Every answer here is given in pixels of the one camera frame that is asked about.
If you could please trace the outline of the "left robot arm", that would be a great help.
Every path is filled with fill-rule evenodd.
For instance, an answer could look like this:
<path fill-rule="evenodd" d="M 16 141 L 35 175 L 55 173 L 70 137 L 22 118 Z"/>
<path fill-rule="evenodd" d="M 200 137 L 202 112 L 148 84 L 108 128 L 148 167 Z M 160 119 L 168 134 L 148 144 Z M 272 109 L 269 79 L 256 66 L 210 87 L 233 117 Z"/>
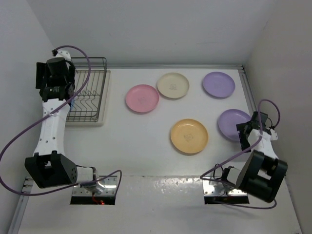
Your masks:
<path fill-rule="evenodd" d="M 37 63 L 36 88 L 42 98 L 43 116 L 34 155 L 25 159 L 25 168 L 40 188 L 90 182 L 94 168 L 78 167 L 64 151 L 64 131 L 74 95 L 75 66 L 63 57 Z"/>

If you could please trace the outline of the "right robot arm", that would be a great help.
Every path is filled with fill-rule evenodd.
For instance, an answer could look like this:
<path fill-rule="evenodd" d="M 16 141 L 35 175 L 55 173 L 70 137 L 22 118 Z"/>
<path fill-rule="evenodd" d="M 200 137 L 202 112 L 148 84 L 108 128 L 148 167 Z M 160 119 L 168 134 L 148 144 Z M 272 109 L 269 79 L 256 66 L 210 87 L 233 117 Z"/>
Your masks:
<path fill-rule="evenodd" d="M 278 135 L 273 127 L 266 128 L 268 115 L 261 112 L 261 121 L 258 116 L 258 112 L 254 112 L 250 121 L 237 124 L 236 129 L 242 150 L 261 141 L 249 150 L 251 154 L 243 168 L 240 171 L 233 166 L 225 168 L 221 181 L 270 203 L 276 197 L 288 165 L 273 150 L 272 141 L 278 140 Z"/>

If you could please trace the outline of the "blue plate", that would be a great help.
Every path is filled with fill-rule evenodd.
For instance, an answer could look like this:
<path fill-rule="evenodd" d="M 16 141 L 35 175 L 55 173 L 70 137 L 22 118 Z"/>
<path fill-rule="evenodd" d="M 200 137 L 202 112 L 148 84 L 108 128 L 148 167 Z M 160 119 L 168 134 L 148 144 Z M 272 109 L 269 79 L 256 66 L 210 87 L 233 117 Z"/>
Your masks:
<path fill-rule="evenodd" d="M 71 102 L 70 102 L 70 111 L 73 109 L 74 103 L 75 103 L 75 100 L 72 99 Z"/>

